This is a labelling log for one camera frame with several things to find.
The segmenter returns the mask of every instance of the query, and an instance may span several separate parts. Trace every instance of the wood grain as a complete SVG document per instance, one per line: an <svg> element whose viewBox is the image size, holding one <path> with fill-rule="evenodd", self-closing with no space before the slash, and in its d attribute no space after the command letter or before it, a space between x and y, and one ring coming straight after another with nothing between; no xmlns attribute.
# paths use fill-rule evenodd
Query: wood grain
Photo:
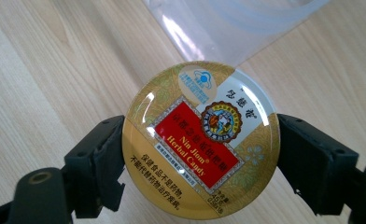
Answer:
<svg viewBox="0 0 366 224"><path fill-rule="evenodd" d="M153 76L183 59L141 1L0 1L0 205L25 174L125 114ZM332 0L239 66L279 113L305 119L366 166L366 0ZM76 223L197 223L149 203L125 172L118 213ZM242 211L201 223L346 223L316 217L277 170Z"/></svg>

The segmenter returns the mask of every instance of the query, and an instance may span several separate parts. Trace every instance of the plastic bag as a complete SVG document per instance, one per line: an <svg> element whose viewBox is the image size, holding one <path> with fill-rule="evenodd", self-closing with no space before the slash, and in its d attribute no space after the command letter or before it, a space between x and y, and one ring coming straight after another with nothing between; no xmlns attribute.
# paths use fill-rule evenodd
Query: plastic bag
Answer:
<svg viewBox="0 0 366 224"><path fill-rule="evenodd" d="M144 0L187 61L236 66L329 0Z"/></svg>

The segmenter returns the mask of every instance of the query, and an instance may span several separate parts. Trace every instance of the gold lid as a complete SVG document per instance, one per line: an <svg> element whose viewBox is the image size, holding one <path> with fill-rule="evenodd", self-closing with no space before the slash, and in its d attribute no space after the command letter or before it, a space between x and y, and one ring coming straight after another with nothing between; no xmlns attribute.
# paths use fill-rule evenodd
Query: gold lid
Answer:
<svg viewBox="0 0 366 224"><path fill-rule="evenodd" d="M122 132L128 172L173 215L212 219L251 203L279 156L279 125L262 89L211 62L173 66L134 98Z"/></svg>

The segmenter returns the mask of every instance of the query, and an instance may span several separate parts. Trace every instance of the nin jiom herbal candy tin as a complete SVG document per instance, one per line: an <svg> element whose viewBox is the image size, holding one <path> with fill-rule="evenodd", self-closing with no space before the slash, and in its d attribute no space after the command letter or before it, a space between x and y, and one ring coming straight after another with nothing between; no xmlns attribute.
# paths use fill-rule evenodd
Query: nin jiom herbal candy tin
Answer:
<svg viewBox="0 0 366 224"><path fill-rule="evenodd" d="M123 128L127 169L162 210L191 219L230 215L270 181L279 156L275 110L239 70L182 63L134 98Z"/></svg>

